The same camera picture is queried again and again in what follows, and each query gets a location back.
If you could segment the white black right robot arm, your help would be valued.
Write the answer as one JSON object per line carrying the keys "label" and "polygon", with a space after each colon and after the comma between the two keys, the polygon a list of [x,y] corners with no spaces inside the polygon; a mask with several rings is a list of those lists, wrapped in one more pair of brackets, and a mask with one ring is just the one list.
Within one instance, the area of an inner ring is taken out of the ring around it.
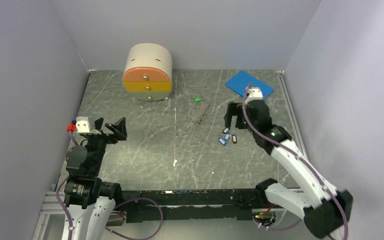
{"label": "white black right robot arm", "polygon": [[236,116],[236,128],[246,129],[255,143],[277,160],[296,181],[301,192],[284,187],[274,179],[256,186],[255,202],[262,208],[275,204],[293,213],[318,238],[333,238],[343,229],[343,239],[349,237],[353,196],[340,191],[313,167],[299,150],[292,136],[280,125],[273,124],[269,107],[263,100],[229,102],[224,116],[230,128]]}

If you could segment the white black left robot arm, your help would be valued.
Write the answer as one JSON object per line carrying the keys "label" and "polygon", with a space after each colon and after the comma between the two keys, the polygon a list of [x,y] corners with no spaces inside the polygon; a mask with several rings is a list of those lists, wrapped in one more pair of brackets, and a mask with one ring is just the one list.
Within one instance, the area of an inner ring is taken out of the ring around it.
{"label": "white black left robot arm", "polygon": [[65,213],[62,239],[97,240],[112,210],[124,201],[119,183],[104,182],[99,172],[107,145],[115,145],[127,139],[126,118],[115,123],[95,121],[87,116],[77,117],[68,124],[68,132],[74,146],[65,156],[68,176],[64,179],[64,198],[56,189],[56,198]]}

